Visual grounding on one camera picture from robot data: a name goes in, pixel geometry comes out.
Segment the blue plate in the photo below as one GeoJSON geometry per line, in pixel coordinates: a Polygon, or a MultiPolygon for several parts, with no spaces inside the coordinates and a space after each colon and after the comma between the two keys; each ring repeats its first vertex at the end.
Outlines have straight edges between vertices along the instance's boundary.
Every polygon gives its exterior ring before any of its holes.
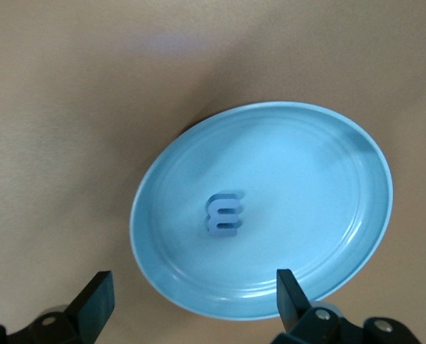
{"type": "Polygon", "coordinates": [[[387,228],[392,179],[348,118],[299,102],[215,115],[169,145],[137,191],[133,253],[176,305],[227,320],[278,315],[276,270],[310,300],[364,266],[387,228]]]}

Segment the table surface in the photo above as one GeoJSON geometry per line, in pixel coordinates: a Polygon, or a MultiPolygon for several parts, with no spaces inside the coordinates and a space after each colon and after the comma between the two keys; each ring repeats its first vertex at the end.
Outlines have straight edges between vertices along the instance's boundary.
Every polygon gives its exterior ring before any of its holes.
{"type": "Polygon", "coordinates": [[[266,100],[336,110],[384,151],[388,231],[326,301],[426,343],[426,1],[0,1],[0,323],[14,332],[111,269],[97,343],[269,343],[278,318],[213,320],[160,296],[128,235],[164,147],[266,100]]]}

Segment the metal bolt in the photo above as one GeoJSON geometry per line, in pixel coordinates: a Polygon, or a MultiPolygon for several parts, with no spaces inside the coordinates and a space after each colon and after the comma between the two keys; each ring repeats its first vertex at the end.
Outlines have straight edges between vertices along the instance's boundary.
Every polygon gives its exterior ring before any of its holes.
{"type": "Polygon", "coordinates": [[[330,319],[330,313],[326,310],[317,310],[314,314],[321,319],[321,320],[329,320],[330,319]]]}
{"type": "Polygon", "coordinates": [[[51,325],[51,324],[53,324],[54,322],[55,322],[55,317],[46,317],[42,322],[41,322],[41,324],[43,325],[43,326],[48,326],[48,325],[51,325]]]}
{"type": "Polygon", "coordinates": [[[386,320],[375,320],[374,324],[383,332],[392,332],[392,326],[386,320]]]}

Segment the beige surface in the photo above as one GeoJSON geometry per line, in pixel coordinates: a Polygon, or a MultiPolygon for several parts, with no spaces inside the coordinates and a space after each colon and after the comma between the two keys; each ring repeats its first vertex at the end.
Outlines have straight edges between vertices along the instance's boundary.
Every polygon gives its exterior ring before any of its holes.
{"type": "Polygon", "coordinates": [[[332,108],[380,144],[389,231],[329,301],[426,343],[426,1],[0,1],[0,323],[18,330],[112,269],[98,343],[269,343],[278,318],[211,320],[159,296],[127,225],[185,126],[262,100],[332,108]]]}

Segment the oval plate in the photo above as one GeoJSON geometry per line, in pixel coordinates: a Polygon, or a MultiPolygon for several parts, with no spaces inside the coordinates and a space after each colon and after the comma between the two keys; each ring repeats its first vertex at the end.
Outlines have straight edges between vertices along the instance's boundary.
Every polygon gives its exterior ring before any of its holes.
{"type": "Polygon", "coordinates": [[[362,128],[323,107],[263,102],[204,120],[158,156],[130,238],[142,273],[176,305],[257,320],[278,315],[277,269],[310,300],[344,285],[391,210],[389,166],[362,128]]]}

